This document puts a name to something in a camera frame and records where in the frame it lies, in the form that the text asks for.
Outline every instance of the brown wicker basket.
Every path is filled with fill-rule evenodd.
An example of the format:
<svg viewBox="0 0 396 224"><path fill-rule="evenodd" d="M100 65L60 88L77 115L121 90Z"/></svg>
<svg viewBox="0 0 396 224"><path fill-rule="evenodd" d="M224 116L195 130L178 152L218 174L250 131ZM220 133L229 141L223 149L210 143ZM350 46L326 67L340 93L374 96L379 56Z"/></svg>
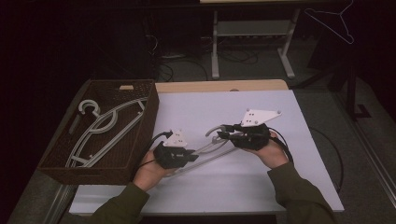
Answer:
<svg viewBox="0 0 396 224"><path fill-rule="evenodd" d="M133 89L121 90L120 86L132 86ZM141 120L90 168L65 167L78 139L96 120L91 107L87 107L85 115L78 111L77 106L72 108L73 112L67 118L62 132L53 146L47 149L37 169L66 185L127 184L133 178L138 163L145 155L146 145L151 140L154 130L160 102L154 81L90 80L82 97L74 100L78 101L78 104L86 99L94 100L101 109L100 114L103 115L118 105L142 97L148 97L148 100L145 102L145 111ZM139 111L141 111L139 104L120 110L114 127L105 133L92 134L79 156L88 160L90 155L94 155L129 124ZM108 121L105 120L100 127L108 124Z"/></svg>

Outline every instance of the wire hanger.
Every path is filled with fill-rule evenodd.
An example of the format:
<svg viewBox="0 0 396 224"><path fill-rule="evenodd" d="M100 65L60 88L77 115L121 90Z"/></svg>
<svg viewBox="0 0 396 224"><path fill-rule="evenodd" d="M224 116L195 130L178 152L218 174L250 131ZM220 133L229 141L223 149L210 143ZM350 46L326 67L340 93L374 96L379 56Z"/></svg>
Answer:
<svg viewBox="0 0 396 224"><path fill-rule="evenodd" d="M338 35L340 38L342 38L344 41L346 41L348 44L353 44L353 42L355 41L355 39L353 38L353 36L349 33L349 30L347 29L347 25L344 21L343 18L343 14L344 12L353 5L353 0L351 1L351 3L344 8L341 12L327 12L327 11L316 11L312 8L306 8L305 9L305 14L308 15L309 17L311 17L312 19L314 19L315 21L318 21L319 23L321 23L322 25L324 25L326 28L328 28L329 30L331 30L333 33L335 33L336 35ZM345 37L343 37L342 35L338 34L332 27L330 27L328 24L326 24L325 22L321 21L320 19L316 18L314 15L311 15L310 13L323 13L323 14L330 14L330 15L335 15L338 16L339 19L341 20L341 22L344 25L344 28L346 30L346 35L348 37L348 39L346 39Z"/></svg>

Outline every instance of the green sleeve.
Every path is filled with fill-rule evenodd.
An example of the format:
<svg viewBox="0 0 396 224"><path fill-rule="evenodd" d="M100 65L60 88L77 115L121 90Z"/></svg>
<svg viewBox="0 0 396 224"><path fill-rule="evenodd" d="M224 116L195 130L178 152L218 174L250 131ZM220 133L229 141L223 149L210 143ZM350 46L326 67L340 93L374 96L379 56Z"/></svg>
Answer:
<svg viewBox="0 0 396 224"><path fill-rule="evenodd" d="M137 223L143 206L149 199L149 195L142 189L130 183L122 193L108 200L95 213L92 214L89 223Z"/></svg>
<svg viewBox="0 0 396 224"><path fill-rule="evenodd" d="M302 179L292 163L276 167L268 175L275 187L276 201L287 210L289 223L337 223L319 189Z"/></svg>

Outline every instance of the white tabletop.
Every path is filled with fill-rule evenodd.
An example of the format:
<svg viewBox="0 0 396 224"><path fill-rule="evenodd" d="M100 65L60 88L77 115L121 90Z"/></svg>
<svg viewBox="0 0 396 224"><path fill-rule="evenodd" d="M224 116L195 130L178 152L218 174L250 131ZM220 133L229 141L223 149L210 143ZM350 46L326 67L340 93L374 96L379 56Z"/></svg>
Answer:
<svg viewBox="0 0 396 224"><path fill-rule="evenodd" d="M220 124L239 123L246 109L280 110L282 115L266 122L286 139L300 175L322 192L334 211L344 207L333 187L303 114L292 91L219 91L160 93L160 107L154 135L170 129L182 130L197 149L210 142L205 133ZM200 156L207 160L232 148L227 144L216 152ZM148 193L144 216L273 214L284 211L276 203L268 169L254 155L237 149L180 175L163 179ZM70 207L72 214L89 215L124 186L79 186Z"/></svg>

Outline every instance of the hand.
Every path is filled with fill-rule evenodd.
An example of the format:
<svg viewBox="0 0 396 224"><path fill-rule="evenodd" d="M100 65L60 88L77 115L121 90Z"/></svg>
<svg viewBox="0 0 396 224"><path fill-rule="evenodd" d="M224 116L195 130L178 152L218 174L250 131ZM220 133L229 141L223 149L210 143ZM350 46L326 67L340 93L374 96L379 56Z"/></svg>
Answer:
<svg viewBox="0 0 396 224"><path fill-rule="evenodd" d="M155 161L153 150L146 153L146 156L140 162L142 165L134 176L133 183L143 191L148 191L154 188L160 180L168 175L172 174L176 169L163 169L158 162Z"/></svg>
<svg viewBox="0 0 396 224"><path fill-rule="evenodd" d="M276 133L271 132L272 137L276 137ZM278 145L273 140L269 140L267 146L263 147L260 150L251 150L244 148L245 151L251 152L258 156L260 160L264 163L264 165L268 166L271 169L274 169L280 165L289 162L288 157L283 152L283 149L280 145Z"/></svg>

